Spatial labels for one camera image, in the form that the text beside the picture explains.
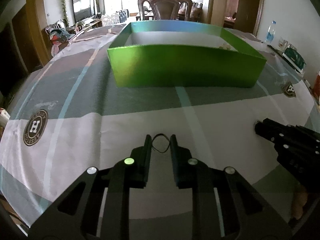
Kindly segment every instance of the pink curtain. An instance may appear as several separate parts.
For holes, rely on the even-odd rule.
[[[227,0],[225,17],[232,17],[233,14],[237,12],[238,2],[239,0]]]

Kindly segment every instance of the round rivet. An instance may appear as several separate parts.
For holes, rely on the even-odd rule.
[[[127,165],[131,165],[131,164],[134,163],[134,159],[132,159],[132,158],[126,158],[126,159],[124,160],[124,163],[127,164]]]
[[[88,174],[95,174],[97,172],[97,168],[96,167],[90,167],[87,169],[87,173]]]
[[[188,160],[188,163],[190,165],[197,165],[198,164],[198,160],[197,159],[194,159],[194,158],[191,158]]]
[[[236,170],[233,167],[226,167],[225,172],[228,174],[234,174]]]

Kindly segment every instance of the white chair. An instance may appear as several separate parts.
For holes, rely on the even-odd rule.
[[[111,17],[109,15],[101,16],[102,26],[111,25]]]
[[[120,17],[118,13],[111,14],[111,24],[117,24],[120,22]]]

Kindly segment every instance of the red object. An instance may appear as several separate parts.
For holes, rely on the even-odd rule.
[[[316,99],[320,101],[320,72],[318,73],[312,92]]]

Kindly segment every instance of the plastic water bottle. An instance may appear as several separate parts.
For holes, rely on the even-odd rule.
[[[272,21],[272,24],[269,26],[268,33],[267,33],[266,40],[265,40],[265,43],[267,43],[267,44],[271,44],[271,42],[273,41],[273,38],[274,38],[275,32],[276,32],[275,25],[276,25],[276,22]]]

